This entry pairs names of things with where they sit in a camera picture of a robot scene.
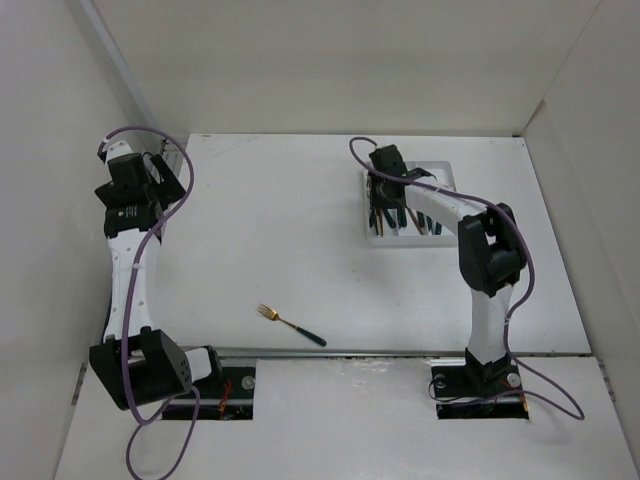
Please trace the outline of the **rose gold knife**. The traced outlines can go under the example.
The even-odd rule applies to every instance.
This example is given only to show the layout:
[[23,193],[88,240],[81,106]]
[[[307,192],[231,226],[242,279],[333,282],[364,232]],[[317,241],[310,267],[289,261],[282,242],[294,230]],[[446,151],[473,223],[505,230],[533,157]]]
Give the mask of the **rose gold knife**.
[[418,220],[418,217],[416,216],[415,212],[411,209],[407,209],[407,212],[409,213],[409,216],[413,222],[413,225],[416,229],[416,231],[418,232],[419,235],[424,235],[424,230],[420,225],[420,222]]

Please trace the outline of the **gold knife green handle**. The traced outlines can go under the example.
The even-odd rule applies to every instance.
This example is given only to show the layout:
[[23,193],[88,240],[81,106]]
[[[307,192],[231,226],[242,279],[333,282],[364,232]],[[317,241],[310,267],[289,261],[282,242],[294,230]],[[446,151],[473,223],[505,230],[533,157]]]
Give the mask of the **gold knife green handle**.
[[404,209],[403,208],[398,208],[397,209],[397,217],[398,217],[398,224],[400,228],[404,228],[407,226],[406,223],[406,216],[404,213]]

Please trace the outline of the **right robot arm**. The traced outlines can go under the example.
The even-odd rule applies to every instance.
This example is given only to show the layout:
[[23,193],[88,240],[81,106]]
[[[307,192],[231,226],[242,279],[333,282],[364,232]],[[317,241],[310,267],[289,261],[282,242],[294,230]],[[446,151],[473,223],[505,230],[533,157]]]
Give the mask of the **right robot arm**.
[[455,192],[424,169],[409,170],[394,145],[376,148],[369,158],[370,198],[376,207],[408,208],[455,234],[459,270],[472,296],[463,381],[470,391],[487,393],[507,362],[504,325],[513,288],[529,260],[513,210]]

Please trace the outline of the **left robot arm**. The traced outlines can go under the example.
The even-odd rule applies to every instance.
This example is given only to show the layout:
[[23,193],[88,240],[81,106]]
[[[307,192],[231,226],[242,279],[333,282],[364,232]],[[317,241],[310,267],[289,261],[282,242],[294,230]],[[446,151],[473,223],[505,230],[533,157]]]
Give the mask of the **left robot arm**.
[[217,394],[224,373],[210,346],[181,348],[153,324],[153,298],[163,222],[187,195],[163,157],[126,142],[107,149],[110,180],[95,191],[106,208],[112,260],[109,314],[90,365],[121,410],[191,392]]

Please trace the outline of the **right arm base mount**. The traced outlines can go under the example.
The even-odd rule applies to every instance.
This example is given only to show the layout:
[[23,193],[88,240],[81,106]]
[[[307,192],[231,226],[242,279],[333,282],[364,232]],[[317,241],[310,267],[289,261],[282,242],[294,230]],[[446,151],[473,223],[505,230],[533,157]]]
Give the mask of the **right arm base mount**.
[[431,374],[429,395],[439,420],[529,419],[515,365],[486,384],[475,384],[463,365],[434,365]]

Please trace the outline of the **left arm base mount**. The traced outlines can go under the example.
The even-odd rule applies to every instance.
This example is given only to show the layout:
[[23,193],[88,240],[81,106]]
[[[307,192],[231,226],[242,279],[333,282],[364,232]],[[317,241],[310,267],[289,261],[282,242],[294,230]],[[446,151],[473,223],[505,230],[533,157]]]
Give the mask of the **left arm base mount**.
[[252,420],[256,362],[220,359],[211,348],[186,351],[193,385],[199,390],[197,418],[210,421]]

